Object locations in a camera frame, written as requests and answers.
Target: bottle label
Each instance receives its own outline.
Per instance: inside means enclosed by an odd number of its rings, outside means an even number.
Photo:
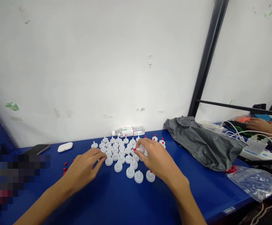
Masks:
[[[122,128],[122,133],[124,137],[134,136],[134,129],[133,127],[125,127]]]

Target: plastic water bottle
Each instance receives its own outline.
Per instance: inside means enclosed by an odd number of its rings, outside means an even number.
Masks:
[[[112,131],[112,136],[131,137],[145,134],[144,127],[125,127]]]

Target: black plastic bag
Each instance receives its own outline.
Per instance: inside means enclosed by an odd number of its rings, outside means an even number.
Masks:
[[[230,169],[246,143],[204,129],[194,117],[167,119],[164,123],[172,138],[197,161],[214,171]]]

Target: wall mark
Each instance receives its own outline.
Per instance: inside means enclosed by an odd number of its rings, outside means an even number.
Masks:
[[[10,108],[13,111],[18,111],[19,107],[15,102],[10,102],[5,105],[5,107]]]

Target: blue table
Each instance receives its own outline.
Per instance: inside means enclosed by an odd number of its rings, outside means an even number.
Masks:
[[[202,166],[185,149],[179,147],[167,130],[145,133],[148,138],[155,134],[159,139],[164,138],[167,151],[189,179],[193,196],[208,223],[225,216],[224,211],[237,210],[253,201],[225,173]],[[71,150],[62,153],[57,152],[60,144],[52,144],[50,149],[42,153],[51,155],[50,167],[35,177],[35,182],[30,183],[21,196],[14,198],[13,204],[2,212],[0,224],[13,224],[47,188],[61,178],[65,162],[70,165],[76,155],[91,148],[93,141],[100,143],[101,140],[75,141]],[[14,153],[21,154],[27,149],[17,149]],[[234,164],[247,166],[239,159]],[[148,168],[139,161],[138,169],[144,174],[144,180],[137,184],[134,179],[126,177],[127,168],[128,164],[125,163],[122,171],[116,173],[114,163],[110,167],[103,164],[96,178],[60,206],[46,223],[180,224],[174,196],[164,182],[156,177],[153,183],[149,183],[145,178]]]

